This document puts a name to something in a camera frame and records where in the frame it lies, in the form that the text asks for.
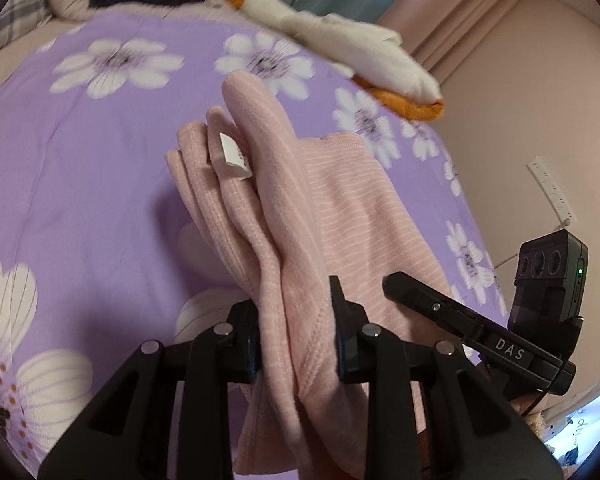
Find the person's right hand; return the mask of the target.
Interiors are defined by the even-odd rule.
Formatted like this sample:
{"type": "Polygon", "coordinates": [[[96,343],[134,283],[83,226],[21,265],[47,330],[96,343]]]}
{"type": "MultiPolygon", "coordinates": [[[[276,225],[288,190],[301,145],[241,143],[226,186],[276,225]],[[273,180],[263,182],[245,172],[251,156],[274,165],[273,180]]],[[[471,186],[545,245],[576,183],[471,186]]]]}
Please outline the person's right hand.
{"type": "Polygon", "coordinates": [[[512,408],[522,418],[539,413],[546,404],[547,397],[542,393],[527,394],[510,401],[512,408]]]}

